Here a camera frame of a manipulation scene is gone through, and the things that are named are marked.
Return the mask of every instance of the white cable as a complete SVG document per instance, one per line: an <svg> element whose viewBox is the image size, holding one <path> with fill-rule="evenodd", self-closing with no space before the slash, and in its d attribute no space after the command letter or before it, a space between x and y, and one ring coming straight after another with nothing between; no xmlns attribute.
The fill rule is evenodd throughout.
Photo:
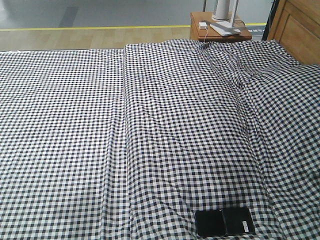
<svg viewBox="0 0 320 240"><path fill-rule="evenodd" d="M206 35L205 35L205 37L204 37L204 43L206 43L206 38L207 38L207 36L208 36L208 34L209 34L209 33L208 33L208 26L206 26L205 29L206 29Z"/></svg>

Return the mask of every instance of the sticker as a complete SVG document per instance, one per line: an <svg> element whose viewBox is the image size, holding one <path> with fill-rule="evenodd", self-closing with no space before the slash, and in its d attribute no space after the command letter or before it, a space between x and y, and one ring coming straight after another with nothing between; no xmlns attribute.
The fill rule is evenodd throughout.
<svg viewBox="0 0 320 240"><path fill-rule="evenodd" d="M249 228L248 228L247 221L242 221L242 224L243 224L244 231L245 231L246 233L248 233L248 232L249 232Z"/></svg>

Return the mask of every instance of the gingham sheet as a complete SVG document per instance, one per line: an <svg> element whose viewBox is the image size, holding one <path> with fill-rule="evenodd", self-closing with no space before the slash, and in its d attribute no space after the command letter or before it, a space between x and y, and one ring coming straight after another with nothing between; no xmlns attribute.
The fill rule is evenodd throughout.
<svg viewBox="0 0 320 240"><path fill-rule="evenodd" d="M0 53L0 239L128 236L122 64L118 49Z"/></svg>
<svg viewBox="0 0 320 240"><path fill-rule="evenodd" d="M316 239L317 71L274 41L0 53L0 239L201 239L235 206L256 234L208 239Z"/></svg>

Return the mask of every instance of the nightstand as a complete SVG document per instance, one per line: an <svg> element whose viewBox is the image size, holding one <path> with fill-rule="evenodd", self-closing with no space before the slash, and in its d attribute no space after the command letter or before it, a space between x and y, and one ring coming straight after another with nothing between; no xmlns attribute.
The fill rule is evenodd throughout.
<svg viewBox="0 0 320 240"><path fill-rule="evenodd" d="M191 12L191 28L190 28L190 39L197 40L200 42L221 42L221 43L234 43L240 41L247 41L252 39L251 33L246 28L245 24L242 21L236 20L234 26L241 28L242 31L238 35L232 36L221 36L210 26L208 26L208 36L206 37L207 30L199 29L199 22L206 20L211 23L214 21L211 19L212 12L206 11L197 11Z"/></svg>

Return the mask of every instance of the yellow line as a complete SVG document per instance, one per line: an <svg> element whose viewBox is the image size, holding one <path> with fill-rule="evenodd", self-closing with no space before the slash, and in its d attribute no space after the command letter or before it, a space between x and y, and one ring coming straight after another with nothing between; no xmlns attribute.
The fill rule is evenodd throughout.
<svg viewBox="0 0 320 240"><path fill-rule="evenodd" d="M255 22L255 23L246 23L246 26L265 26L267 25L266 22Z"/></svg>
<svg viewBox="0 0 320 240"><path fill-rule="evenodd" d="M265 22L246 23L246 26L266 25ZM39 28L2 28L0 32L12 31L50 31L50 30L108 30L108 29L165 29L190 28L190 25L159 25L159 26L89 26L89 27L39 27Z"/></svg>

